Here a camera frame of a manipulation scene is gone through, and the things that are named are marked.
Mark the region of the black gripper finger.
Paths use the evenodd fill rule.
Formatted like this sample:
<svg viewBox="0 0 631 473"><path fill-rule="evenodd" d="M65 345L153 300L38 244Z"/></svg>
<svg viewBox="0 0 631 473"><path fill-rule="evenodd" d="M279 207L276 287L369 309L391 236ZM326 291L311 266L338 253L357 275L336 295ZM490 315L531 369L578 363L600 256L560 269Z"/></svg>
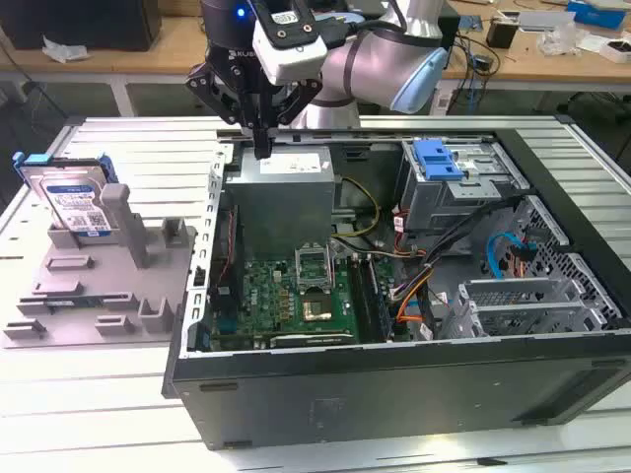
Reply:
<svg viewBox="0 0 631 473"><path fill-rule="evenodd" d="M264 158L264 127L241 61L229 65L205 61L190 72L185 84L226 123L238 124L251 138L255 157Z"/></svg>
<svg viewBox="0 0 631 473"><path fill-rule="evenodd" d="M322 89L320 79L300 81L283 99L280 96L283 86L266 83L263 87L263 158L271 156L273 139L271 129L290 124L298 114L316 97Z"/></svg>

